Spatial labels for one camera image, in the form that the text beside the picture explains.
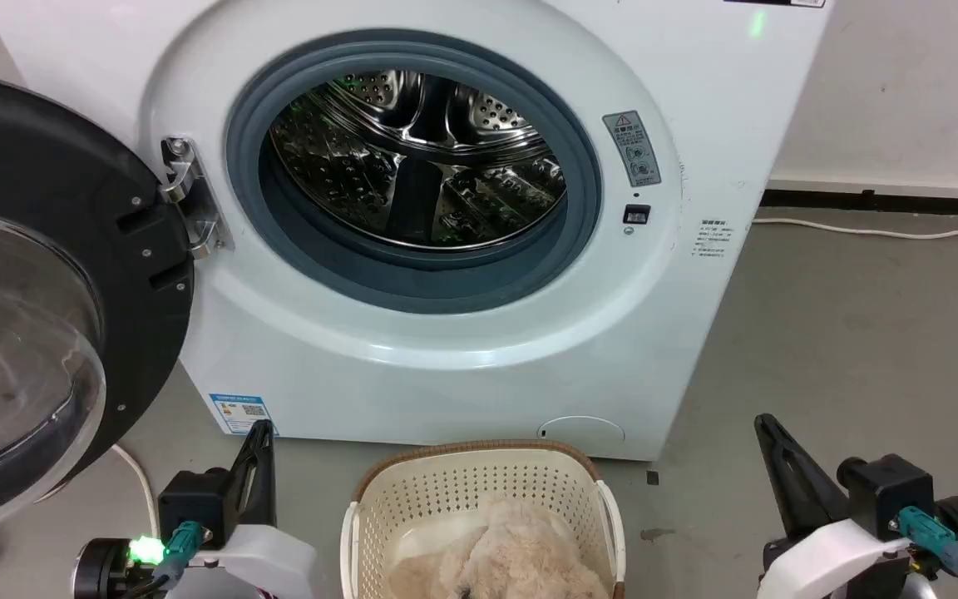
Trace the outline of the white front-loading washing machine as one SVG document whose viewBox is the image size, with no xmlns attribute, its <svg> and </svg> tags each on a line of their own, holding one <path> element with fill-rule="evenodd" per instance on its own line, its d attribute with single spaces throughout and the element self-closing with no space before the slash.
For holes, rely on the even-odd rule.
<svg viewBox="0 0 958 599">
<path fill-rule="evenodd" d="M 836 0 L 0 0 L 22 88 L 102 126 L 166 182 L 193 140 L 235 249 L 196 269 L 178 359 L 210 394 L 260 397 L 278 433 L 374 443 L 543 439 L 552 418 L 619 424 L 601 458 L 668 439 Z M 466 314 L 350 299 L 256 234 L 227 167 L 237 98 L 313 39 L 407 29 L 482 46 L 564 99 L 600 163 L 592 239 L 534 295 Z M 662 182 L 632 187 L 602 117 L 638 111 Z M 627 226 L 627 204 L 650 205 Z M 691 255 L 697 224 L 734 229 Z"/>
</svg>

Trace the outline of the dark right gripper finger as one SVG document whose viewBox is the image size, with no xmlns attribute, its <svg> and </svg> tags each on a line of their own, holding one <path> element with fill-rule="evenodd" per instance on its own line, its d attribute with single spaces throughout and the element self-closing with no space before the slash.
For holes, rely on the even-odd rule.
<svg viewBox="0 0 958 599">
<path fill-rule="evenodd" d="M 787 539 L 847 519 L 847 495 L 778 418 L 758 414 L 755 432 Z"/>
</svg>

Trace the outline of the blue energy label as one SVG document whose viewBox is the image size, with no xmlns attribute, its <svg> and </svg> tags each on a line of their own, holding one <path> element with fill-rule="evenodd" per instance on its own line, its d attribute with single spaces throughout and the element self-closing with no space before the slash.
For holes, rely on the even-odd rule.
<svg viewBox="0 0 958 599">
<path fill-rule="evenodd" d="M 259 421 L 270 421 L 271 414 L 260 397 L 238 394 L 210 394 L 210 409 L 221 428 L 231 435 L 247 435 Z"/>
</svg>

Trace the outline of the round white filter cover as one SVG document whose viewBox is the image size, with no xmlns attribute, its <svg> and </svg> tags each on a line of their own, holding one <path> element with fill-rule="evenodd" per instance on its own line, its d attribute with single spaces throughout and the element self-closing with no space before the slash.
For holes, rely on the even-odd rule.
<svg viewBox="0 0 958 599">
<path fill-rule="evenodd" d="M 584 446 L 610 446 L 622 444 L 626 433 L 619 424 L 607 418 L 588 416 L 588 414 L 571 414 L 552 418 L 537 429 L 537 437 L 571 444 L 576 448 Z"/>
</svg>

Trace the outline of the grey warning sticker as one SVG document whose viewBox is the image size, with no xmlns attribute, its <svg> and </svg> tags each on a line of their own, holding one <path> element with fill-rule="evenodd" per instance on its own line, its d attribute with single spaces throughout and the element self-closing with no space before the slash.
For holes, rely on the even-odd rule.
<svg viewBox="0 0 958 599">
<path fill-rule="evenodd" d="M 662 182 L 653 144 L 638 111 L 616 112 L 602 117 L 632 187 L 655 186 Z"/>
</svg>

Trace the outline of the small printed text label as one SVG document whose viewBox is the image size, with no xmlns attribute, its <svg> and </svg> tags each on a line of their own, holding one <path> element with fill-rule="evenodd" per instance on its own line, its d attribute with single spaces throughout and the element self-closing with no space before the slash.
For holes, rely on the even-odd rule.
<svg viewBox="0 0 958 599">
<path fill-rule="evenodd" d="M 733 246 L 735 229 L 726 220 L 704 219 L 697 224 L 691 255 L 722 259 Z"/>
</svg>

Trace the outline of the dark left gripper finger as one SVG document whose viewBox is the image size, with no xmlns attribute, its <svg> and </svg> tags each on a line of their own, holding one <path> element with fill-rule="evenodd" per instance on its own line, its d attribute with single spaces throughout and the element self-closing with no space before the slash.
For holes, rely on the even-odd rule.
<svg viewBox="0 0 958 599">
<path fill-rule="evenodd" d="M 256 474 L 256 438 L 253 433 L 244 440 L 242 448 L 236 455 L 235 462 L 232 465 L 231 485 L 228 493 L 228 507 L 232 526 L 239 522 L 240 514 L 243 514 L 249 502 L 250 490 L 254 485 L 254 475 Z"/>
<path fill-rule="evenodd" d="M 277 526 L 276 431 L 269 418 L 252 426 L 248 436 L 251 452 L 251 477 L 248 489 L 248 523 L 259 526 Z"/>
</svg>

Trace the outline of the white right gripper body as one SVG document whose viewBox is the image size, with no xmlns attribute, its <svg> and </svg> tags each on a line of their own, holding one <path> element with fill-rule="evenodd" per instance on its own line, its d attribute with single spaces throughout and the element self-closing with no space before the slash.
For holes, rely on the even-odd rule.
<svg viewBox="0 0 958 599">
<path fill-rule="evenodd" d="M 818 528 L 775 558 L 760 599 L 936 599 L 913 568 L 910 548 L 939 549 L 939 520 L 898 518 L 901 537 L 883 542 L 851 519 Z"/>
</svg>

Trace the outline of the stainless steel washer drum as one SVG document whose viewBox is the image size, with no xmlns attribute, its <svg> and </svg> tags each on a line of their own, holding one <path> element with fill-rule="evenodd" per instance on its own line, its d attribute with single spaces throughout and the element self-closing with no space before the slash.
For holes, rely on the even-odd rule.
<svg viewBox="0 0 958 599">
<path fill-rule="evenodd" d="M 323 81 L 274 118 L 267 139 L 320 212 L 403 249 L 462 253 L 513 241 L 566 193 L 558 158 L 524 115 L 431 73 Z"/>
</svg>

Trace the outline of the chrome door hinge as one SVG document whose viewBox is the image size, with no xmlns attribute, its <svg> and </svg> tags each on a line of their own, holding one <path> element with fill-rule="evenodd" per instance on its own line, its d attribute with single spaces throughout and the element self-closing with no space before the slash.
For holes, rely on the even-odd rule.
<svg viewBox="0 0 958 599">
<path fill-rule="evenodd" d="M 235 239 L 193 140 L 168 136 L 160 141 L 160 148 L 166 176 L 160 197 L 181 216 L 191 257 L 201 260 L 217 251 L 234 250 Z"/>
</svg>

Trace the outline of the cream perforated laundry basket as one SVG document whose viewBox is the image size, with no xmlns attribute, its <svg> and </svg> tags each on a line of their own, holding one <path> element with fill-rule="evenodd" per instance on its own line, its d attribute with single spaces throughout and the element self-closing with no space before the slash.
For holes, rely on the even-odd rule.
<svg viewBox="0 0 958 599">
<path fill-rule="evenodd" d="M 343 516 L 343 599 L 396 599 L 388 577 L 401 560 L 480 527 L 489 504 L 502 499 L 542 509 L 609 599 L 626 599 L 626 535 L 615 496 L 588 456 L 540 439 L 415 448 L 370 468 Z"/>
</svg>

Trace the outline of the grey rubber door gasket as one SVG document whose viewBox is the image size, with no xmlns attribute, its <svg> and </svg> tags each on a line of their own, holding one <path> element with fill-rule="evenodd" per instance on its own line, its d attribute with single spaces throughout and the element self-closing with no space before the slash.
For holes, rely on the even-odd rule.
<svg viewBox="0 0 958 599">
<path fill-rule="evenodd" d="M 513 241 L 436 253 L 384 244 L 320 212 L 286 175 L 267 133 L 301 92 L 347 72 L 431 73 L 490 92 L 524 115 L 567 184 L 554 212 Z M 430 32 L 368 29 L 313 39 L 256 73 L 233 107 L 225 165 L 255 234 L 290 268 L 339 295 L 411 314 L 466 314 L 534 295 L 580 257 L 602 202 L 600 160 L 579 117 L 532 71 Z"/>
</svg>

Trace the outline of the black-rimmed glass washer door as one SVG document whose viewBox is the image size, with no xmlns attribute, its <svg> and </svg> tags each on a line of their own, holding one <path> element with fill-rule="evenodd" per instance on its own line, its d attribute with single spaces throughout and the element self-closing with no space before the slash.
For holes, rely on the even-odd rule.
<svg viewBox="0 0 958 599">
<path fill-rule="evenodd" d="M 196 269 L 116 137 L 0 81 L 0 522 L 133 428 L 175 367 Z"/>
</svg>

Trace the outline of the beige plush toy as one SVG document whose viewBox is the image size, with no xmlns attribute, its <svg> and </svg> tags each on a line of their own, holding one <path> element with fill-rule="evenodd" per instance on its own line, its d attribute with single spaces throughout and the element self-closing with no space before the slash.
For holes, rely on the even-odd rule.
<svg viewBox="0 0 958 599">
<path fill-rule="evenodd" d="M 498 499 L 483 523 L 440 550 L 403 558 L 388 573 L 395 599 L 612 599 L 556 516 Z"/>
</svg>

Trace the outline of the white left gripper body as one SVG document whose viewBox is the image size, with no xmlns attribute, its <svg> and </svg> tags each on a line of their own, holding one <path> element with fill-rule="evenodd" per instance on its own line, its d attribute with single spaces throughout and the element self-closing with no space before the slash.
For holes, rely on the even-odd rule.
<svg viewBox="0 0 958 599">
<path fill-rule="evenodd" d="M 317 551 L 277 527 L 237 526 L 190 562 L 184 599 L 319 599 Z"/>
</svg>

